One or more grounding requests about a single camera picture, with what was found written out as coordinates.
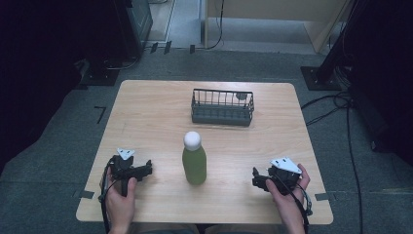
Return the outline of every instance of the green bottle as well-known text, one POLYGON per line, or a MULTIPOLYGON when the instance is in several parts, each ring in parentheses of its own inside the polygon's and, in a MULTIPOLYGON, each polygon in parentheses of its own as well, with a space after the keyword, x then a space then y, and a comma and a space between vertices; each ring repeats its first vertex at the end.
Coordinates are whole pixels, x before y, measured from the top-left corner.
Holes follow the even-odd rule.
POLYGON ((183 143, 182 164, 186 179, 191 184, 201 184, 207 179, 207 156, 201 146, 201 136, 197 132, 188 132, 183 143))

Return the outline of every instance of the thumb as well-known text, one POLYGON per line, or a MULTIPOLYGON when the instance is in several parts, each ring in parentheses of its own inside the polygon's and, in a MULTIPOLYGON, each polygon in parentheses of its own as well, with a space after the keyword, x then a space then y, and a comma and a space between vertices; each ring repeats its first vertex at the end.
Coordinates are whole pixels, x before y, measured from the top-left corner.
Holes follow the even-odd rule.
POLYGON ((265 180, 265 184, 267 185, 268 191, 271 193, 271 195, 273 195, 274 202, 277 202, 277 200, 282 197, 278 188, 270 179, 265 180))

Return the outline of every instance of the hand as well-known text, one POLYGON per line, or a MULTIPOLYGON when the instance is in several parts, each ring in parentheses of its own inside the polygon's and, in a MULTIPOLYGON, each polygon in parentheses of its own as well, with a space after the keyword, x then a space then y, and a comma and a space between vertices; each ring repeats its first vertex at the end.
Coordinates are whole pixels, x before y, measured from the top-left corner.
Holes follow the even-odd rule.
MULTIPOLYGON (((298 168, 301 169, 303 173, 301 175, 301 178, 298 179, 297 183, 300 184, 303 189, 307 189, 307 186, 310 183, 310 177, 307 174, 306 169, 301 164, 298 164, 298 168)), ((286 226, 288 233, 305 233, 303 226, 303 216, 301 215, 301 212, 298 209, 294 198, 290 194, 283 196, 270 179, 267 179, 265 182, 271 195, 273 195, 273 201, 276 203, 280 217, 282 218, 282 223, 284 223, 284 225, 286 226)), ((302 204, 304 201, 304 195, 301 191, 301 188, 295 188, 292 193, 302 204)))
MULTIPOLYGON (((107 171, 107 178, 109 178, 108 186, 111 186, 115 181, 110 174, 110 168, 107 171)), ((128 232, 134 216, 134 191, 136 184, 136 178, 130 178, 127 197, 122 196, 115 188, 115 185, 111 186, 107 191, 105 199, 106 211, 112 223, 109 233, 125 234, 128 232)))

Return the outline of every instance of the white bottle cap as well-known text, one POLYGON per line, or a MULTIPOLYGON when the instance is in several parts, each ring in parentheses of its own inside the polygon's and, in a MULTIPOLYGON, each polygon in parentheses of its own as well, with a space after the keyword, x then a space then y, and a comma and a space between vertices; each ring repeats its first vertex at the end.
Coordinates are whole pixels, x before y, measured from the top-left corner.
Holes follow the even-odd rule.
POLYGON ((201 136, 197 132, 188 132, 183 138, 183 144, 189 151, 195 151, 201 147, 201 136))

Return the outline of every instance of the black wire basket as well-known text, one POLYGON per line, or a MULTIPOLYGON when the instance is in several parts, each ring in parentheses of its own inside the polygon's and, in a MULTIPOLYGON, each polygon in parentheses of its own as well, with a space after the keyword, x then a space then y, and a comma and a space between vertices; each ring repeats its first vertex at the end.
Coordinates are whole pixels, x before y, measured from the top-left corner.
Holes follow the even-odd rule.
POLYGON ((192 122, 249 126, 254 111, 252 92, 194 89, 192 122))

